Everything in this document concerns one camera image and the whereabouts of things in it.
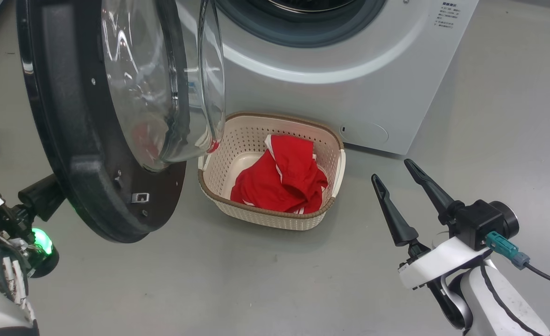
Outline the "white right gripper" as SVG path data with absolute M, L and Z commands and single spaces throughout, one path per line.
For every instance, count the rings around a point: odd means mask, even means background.
M 404 164 L 412 179 L 424 189 L 431 200 L 438 213 L 439 222 L 443 225 L 455 225 L 456 212 L 465 206 L 463 202 L 449 196 L 415 161 L 405 159 Z M 418 232 L 408 225 L 393 203 L 390 192 L 380 177 L 373 174 L 371 182 L 394 245 L 407 246 L 409 259 L 416 260 L 398 269 L 399 278 L 404 287 L 408 289 L 420 287 L 438 277 L 452 273 L 490 251 L 488 247 L 474 251 L 459 238 L 450 238 L 429 252 L 429 248 L 419 242 Z

